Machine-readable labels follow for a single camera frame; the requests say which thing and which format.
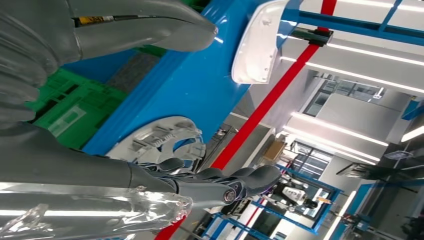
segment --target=green plastic crate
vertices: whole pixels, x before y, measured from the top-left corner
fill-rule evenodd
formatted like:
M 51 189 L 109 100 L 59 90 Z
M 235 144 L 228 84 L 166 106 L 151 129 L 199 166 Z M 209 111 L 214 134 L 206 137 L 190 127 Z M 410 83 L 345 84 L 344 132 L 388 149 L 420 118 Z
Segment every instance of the green plastic crate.
M 61 144 L 74 149 L 81 149 L 127 96 L 64 69 L 39 90 L 38 101 L 27 103 L 36 112 L 30 123 L 48 129 Z
M 145 53 L 145 54 L 150 54 L 156 57 L 163 57 L 166 53 L 167 50 L 158 46 L 152 46 L 152 45 L 146 45 L 143 47 L 137 47 L 136 50 Z

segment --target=white plastic part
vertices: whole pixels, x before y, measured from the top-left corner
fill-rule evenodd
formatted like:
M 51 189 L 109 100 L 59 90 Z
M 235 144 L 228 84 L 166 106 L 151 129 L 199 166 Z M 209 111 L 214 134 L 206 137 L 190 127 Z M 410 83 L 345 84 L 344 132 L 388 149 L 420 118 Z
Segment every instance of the white plastic part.
M 267 84 L 277 55 L 277 32 L 289 0 L 261 4 L 248 23 L 235 54 L 231 76 L 239 84 Z
M 183 140 L 194 142 L 179 146 Z M 128 162 L 159 164 L 170 158 L 195 161 L 206 154 L 202 131 L 193 121 L 182 116 L 171 116 L 153 121 L 137 129 L 117 143 L 106 155 Z

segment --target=blue platform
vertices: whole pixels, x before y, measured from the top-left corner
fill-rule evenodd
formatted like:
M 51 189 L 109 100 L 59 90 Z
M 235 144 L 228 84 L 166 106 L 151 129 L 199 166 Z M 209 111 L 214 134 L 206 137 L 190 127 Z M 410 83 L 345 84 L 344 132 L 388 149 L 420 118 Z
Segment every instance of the blue platform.
M 137 53 L 136 50 L 130 49 L 107 56 L 65 64 L 62 68 L 84 78 L 106 83 Z
M 202 13 L 219 29 L 212 45 L 192 53 L 168 51 L 83 150 L 105 154 L 143 125 L 170 116 L 193 120 L 207 142 L 249 89 L 232 80 L 231 68 L 249 18 L 265 2 L 213 0 Z M 297 15 L 301 2 L 290 0 L 293 9 L 284 14 Z M 294 27 L 281 21 L 278 33 L 287 36 Z

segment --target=red stripe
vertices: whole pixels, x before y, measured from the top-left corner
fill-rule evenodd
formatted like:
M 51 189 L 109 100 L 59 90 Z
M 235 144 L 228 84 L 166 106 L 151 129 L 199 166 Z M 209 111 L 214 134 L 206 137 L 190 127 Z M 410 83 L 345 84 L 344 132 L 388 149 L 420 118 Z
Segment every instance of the red stripe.
M 180 227 L 180 225 L 184 222 L 186 217 L 181 219 L 180 221 L 174 223 L 171 226 L 168 226 L 164 229 L 162 229 L 154 238 L 154 240 L 168 240 L 171 239 L 172 235 L 177 231 L 177 229 Z
M 260 200 L 260 203 L 259 204 L 262 205 L 263 202 L 265 202 L 265 199 L 262 198 Z M 259 207 L 256 207 L 256 209 L 254 210 L 252 216 L 250 216 L 249 220 L 247 221 L 246 226 L 249 226 L 249 223 L 251 223 L 251 221 L 252 221 L 253 217 L 255 216 L 256 212 L 258 212 L 258 209 L 259 209 Z
M 321 6 L 321 14 L 325 15 L 333 15 L 334 9 L 336 9 L 337 0 L 323 0 Z M 326 27 L 319 26 L 318 30 L 320 31 L 328 31 L 329 29 Z
M 289 84 L 295 79 L 298 73 L 305 66 L 306 62 L 315 54 L 318 50 L 318 45 L 308 45 L 305 51 L 299 56 L 296 62 L 288 69 L 288 71 L 282 76 L 280 81 L 275 87 L 268 93 L 265 99 L 260 103 L 257 109 L 249 117 L 249 119 L 240 128 L 238 133 L 229 142 L 228 146 L 221 152 L 212 164 L 212 168 L 223 169 L 230 159 L 236 154 L 237 150 L 242 146 L 248 136 L 253 132 L 259 122 L 265 117 L 274 103 L 287 89 Z

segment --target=fluorescent light strip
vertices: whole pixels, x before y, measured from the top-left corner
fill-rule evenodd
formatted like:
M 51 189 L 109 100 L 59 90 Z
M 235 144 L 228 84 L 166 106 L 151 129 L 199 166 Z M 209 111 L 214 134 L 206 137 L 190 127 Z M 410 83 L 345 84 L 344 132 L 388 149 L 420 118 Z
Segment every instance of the fluorescent light strip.
M 382 7 L 391 9 L 394 5 L 393 3 L 386 3 L 380 1 L 370 1 L 370 0 L 338 0 L 339 2 L 350 3 L 350 4 L 360 4 L 374 7 Z M 412 12 L 424 12 L 424 7 L 419 6 L 408 6 L 408 5 L 399 5 L 397 9 L 412 11 Z
M 400 141 L 403 143 L 415 137 L 418 137 L 421 134 L 424 134 L 424 126 L 420 126 L 419 128 L 412 130 L 408 132 L 407 134 L 403 135 L 402 140 Z
M 340 212 L 338 213 L 339 216 L 337 216 L 332 223 L 330 229 L 328 230 L 327 234 L 325 235 L 323 240 L 329 240 L 331 236 L 333 235 L 334 231 L 337 228 L 337 225 L 339 225 L 340 220 L 342 219 L 341 216 L 343 216 L 346 213 L 346 210 L 348 209 L 351 202 L 354 200 L 355 195 L 357 194 L 357 191 L 353 191 L 349 197 L 347 198 L 346 202 L 344 203 L 343 207 L 341 208 Z
M 322 143 L 316 142 L 316 141 L 314 141 L 314 140 L 312 140 L 312 139 L 309 139 L 309 138 L 306 138 L 306 137 L 302 137 L 302 136 L 297 136 L 297 138 L 298 138 L 298 139 L 300 139 L 300 140 L 303 140 L 303 141 L 305 141 L 305 142 L 311 143 L 311 144 L 313 144 L 313 145 L 315 145 L 315 146 L 317 146 L 317 147 L 319 147 L 319 148 L 323 148 L 323 149 L 326 149 L 326 150 L 331 151 L 331 152 L 335 152 L 335 153 L 339 153 L 339 154 L 345 155 L 345 156 L 347 156 L 347 157 L 349 157 L 349 158 L 353 158 L 353 159 L 359 160 L 359 161 L 364 162 L 364 163 L 366 163 L 366 164 L 375 165 L 375 163 L 374 163 L 374 162 L 372 162 L 372 161 L 365 160 L 365 159 L 360 158 L 360 157 L 358 157 L 358 156 L 355 156 L 355 155 L 353 155 L 353 154 L 350 154 L 350 153 L 347 153 L 347 152 L 344 152 L 344 151 L 341 151 L 341 150 L 335 149 L 335 148 L 333 148 L 333 147 L 327 146 L 327 145 L 325 145 L 325 144 L 322 144 Z
M 351 52 L 355 52 L 355 53 L 359 53 L 359 54 L 366 54 L 366 55 L 371 55 L 371 56 L 380 57 L 380 58 L 384 58 L 384 59 L 390 59 L 390 60 L 395 60 L 395 61 L 399 61 L 399 62 L 404 62 L 404 63 L 408 63 L 408 64 L 415 64 L 415 65 L 424 66 L 424 62 L 422 62 L 422 61 L 411 60 L 411 59 L 407 59 L 407 58 L 403 58 L 403 57 L 392 56 L 392 55 L 387 55 L 387 54 L 383 54 L 383 53 L 353 48 L 353 47 L 349 47 L 349 46 L 337 45 L 337 44 L 333 44 L 333 43 L 328 43 L 327 46 L 329 46 L 331 48 L 347 50 L 347 51 L 351 51 Z
M 301 131 L 301 130 L 298 130 L 298 129 L 296 129 L 296 128 L 289 127 L 289 126 L 285 126 L 284 128 L 285 128 L 286 130 L 289 130 L 290 132 L 295 133 L 296 135 L 305 136 L 305 137 L 307 137 L 307 138 L 309 138 L 309 139 L 312 139 L 312 140 L 315 140 L 315 141 L 317 141 L 317 142 L 319 142 L 319 143 L 323 143 L 323 144 L 326 144 L 326 145 L 332 146 L 332 147 L 334 147 L 334 148 L 341 149 L 341 150 L 347 151 L 347 152 L 349 152 L 349 153 L 356 154 L 356 155 L 359 155 L 359 156 L 362 156 L 362 157 L 365 157 L 365 158 L 368 158 L 368 159 L 374 160 L 374 161 L 376 161 L 376 162 L 380 161 L 380 159 L 379 159 L 378 157 L 371 156 L 371 155 L 366 154 L 366 153 L 364 153 L 364 152 L 361 152 L 361 151 L 358 151 L 358 150 L 352 149 L 352 148 L 350 148 L 350 147 L 347 147 L 347 146 L 344 146 L 344 145 L 341 145 L 341 144 L 335 143 L 335 142 L 333 142 L 333 141 L 329 141 L 329 140 L 324 139 L 324 138 L 322 138 L 322 137 L 318 137 L 318 136 L 315 136 L 315 135 L 312 135 L 312 134 L 306 133 L 306 132 Z
M 367 136 L 364 136 L 362 134 L 359 134 L 359 133 L 338 127 L 336 125 L 323 122 L 321 120 L 316 119 L 315 117 L 306 116 L 306 115 L 298 113 L 298 112 L 292 112 L 291 115 L 295 118 L 305 120 L 309 123 L 317 124 L 317 125 L 320 125 L 324 128 L 332 129 L 332 130 L 335 130 L 337 132 L 344 133 L 344 134 L 347 134 L 347 135 L 350 135 L 350 136 L 353 136 L 353 137 L 356 137 L 356 138 L 359 138 L 359 139 L 363 139 L 363 140 L 366 140 L 366 141 L 369 141 L 369 142 L 372 142 L 372 143 L 375 143 L 375 144 L 379 144 L 379 145 L 386 146 L 386 147 L 389 145 L 385 142 L 376 140 L 374 138 L 367 137 Z
M 297 61 L 294 58 L 286 57 L 286 56 L 282 56 L 282 57 L 280 57 L 280 59 L 290 61 L 290 62 L 296 62 Z M 424 94 L 423 89 L 412 87 L 412 86 L 406 86 L 406 85 L 394 83 L 394 82 L 391 82 L 391 81 L 385 81 L 385 80 L 381 80 L 381 79 L 378 79 L 378 78 L 357 74 L 357 73 L 350 72 L 350 71 L 345 71 L 345 70 L 341 70 L 341 69 L 337 69 L 337 68 L 333 68 L 333 67 L 329 67 L 329 66 L 323 66 L 323 65 L 315 64 L 315 63 L 312 63 L 312 62 L 307 62 L 306 65 L 311 66 L 311 67 L 315 67 L 315 68 L 318 68 L 318 69 L 324 69 L 324 70 L 332 71 L 332 72 L 335 72 L 335 73 L 344 74 L 344 75 L 352 76 L 352 77 L 355 77 L 355 78 L 365 79 L 365 80 L 369 80 L 369 81 L 372 81 L 372 82 L 385 84 L 385 85 L 389 85 L 389 86 L 393 86 L 393 87 L 406 89 L 406 90 L 410 90 L 410 91 L 414 91 L 414 92 L 417 92 L 417 93 Z

